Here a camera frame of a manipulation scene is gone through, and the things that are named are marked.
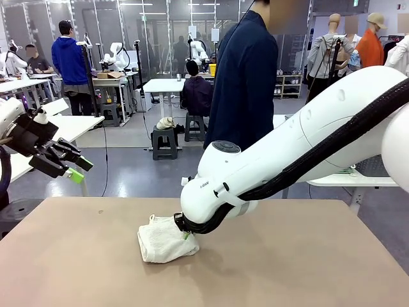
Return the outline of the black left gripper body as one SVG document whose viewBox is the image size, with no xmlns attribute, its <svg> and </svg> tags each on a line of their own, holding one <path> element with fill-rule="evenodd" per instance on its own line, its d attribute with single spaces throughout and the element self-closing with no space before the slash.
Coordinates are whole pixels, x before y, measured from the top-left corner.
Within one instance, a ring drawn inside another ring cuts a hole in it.
<svg viewBox="0 0 409 307">
<path fill-rule="evenodd" d="M 6 146 L 29 157 L 52 146 L 58 129 L 45 111 L 26 111 L 6 126 L 4 137 L 11 139 Z"/>
</svg>

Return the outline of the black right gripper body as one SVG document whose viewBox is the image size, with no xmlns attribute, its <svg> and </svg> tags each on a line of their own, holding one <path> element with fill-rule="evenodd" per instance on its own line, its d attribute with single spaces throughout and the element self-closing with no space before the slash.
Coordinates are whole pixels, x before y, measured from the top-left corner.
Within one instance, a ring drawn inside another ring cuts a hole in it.
<svg viewBox="0 0 409 307">
<path fill-rule="evenodd" d="M 173 215 L 174 223 L 181 232 L 189 232 L 188 227 L 185 224 L 185 217 L 182 212 L 177 212 Z"/>
</svg>

